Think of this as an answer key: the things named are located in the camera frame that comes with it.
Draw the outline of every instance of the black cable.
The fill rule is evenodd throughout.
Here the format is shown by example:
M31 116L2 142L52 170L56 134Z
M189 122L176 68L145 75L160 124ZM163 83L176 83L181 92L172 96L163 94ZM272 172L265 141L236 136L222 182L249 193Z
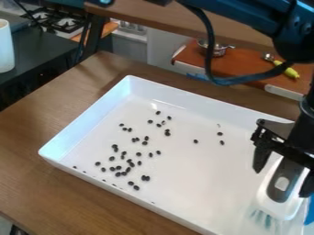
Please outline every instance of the black cable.
M38 26L40 28L40 31L42 31L42 27L40 25L40 23L38 22L38 20L36 18L34 18L29 12L28 10L21 4L18 2L18 0L13 0L20 8L22 8L23 11L25 11L25 13L31 18L31 20L34 21L35 25Z
M284 73L286 69L293 65L293 62L283 62L282 64L275 66L274 69L271 69L264 73L255 73L243 76L236 76L236 77L228 77L228 78L219 78L214 77L211 73L211 60L213 58L214 47L215 47L215 35L214 29L205 15L205 13L196 7L188 6L182 4L187 9L189 9L192 13L194 13L197 17L199 17L202 22L204 23L207 29L207 40L208 40L208 47L206 51L206 58L205 58L205 71L209 81L216 85L233 85L233 84L244 84L248 82L258 81L266 78L271 78Z

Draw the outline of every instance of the metal bowl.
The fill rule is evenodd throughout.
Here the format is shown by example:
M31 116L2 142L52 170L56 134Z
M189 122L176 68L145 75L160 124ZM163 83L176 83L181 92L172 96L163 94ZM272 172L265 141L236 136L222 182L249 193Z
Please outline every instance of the metal bowl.
M202 54L206 54L206 50L208 47L208 41L206 39L199 39L197 41L198 46L202 49ZM232 48L234 49L234 46L228 45L228 44L219 44L216 43L215 44L215 48L214 48L214 57L222 57L226 54L226 50L228 48Z

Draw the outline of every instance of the desk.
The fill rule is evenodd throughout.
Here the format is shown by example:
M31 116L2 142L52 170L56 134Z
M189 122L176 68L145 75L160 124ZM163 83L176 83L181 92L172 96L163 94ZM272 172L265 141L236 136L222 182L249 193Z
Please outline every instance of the desk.
M78 64L0 113L0 211L43 235L195 234L166 218L64 173L38 149L132 74L283 118L297 102L244 85L217 87L107 52Z
M87 2L84 6L87 12L95 15L122 19L193 38L207 37L204 24L175 1L166 7L157 6L144 0L118 0L108 8ZM219 42L260 51L274 50L273 42L256 30L212 13L207 13L207 15L213 24Z

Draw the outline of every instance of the yellow object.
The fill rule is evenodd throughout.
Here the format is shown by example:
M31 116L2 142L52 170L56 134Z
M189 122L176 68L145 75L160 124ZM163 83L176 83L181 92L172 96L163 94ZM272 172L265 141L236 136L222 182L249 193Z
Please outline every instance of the yellow object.
M273 61L274 65L275 66L278 66L280 64L282 64L282 62L280 61ZM295 71L294 69L292 68L288 68L285 70L285 75L287 75L288 77L291 77L293 79L298 79L300 77L300 75L298 74L297 71Z

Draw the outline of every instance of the white cup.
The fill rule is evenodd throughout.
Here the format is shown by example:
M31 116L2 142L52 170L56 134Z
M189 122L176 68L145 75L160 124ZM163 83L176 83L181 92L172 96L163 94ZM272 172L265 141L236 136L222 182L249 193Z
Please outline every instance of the white cup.
M0 18L0 73L8 72L14 66L14 50L9 22Z

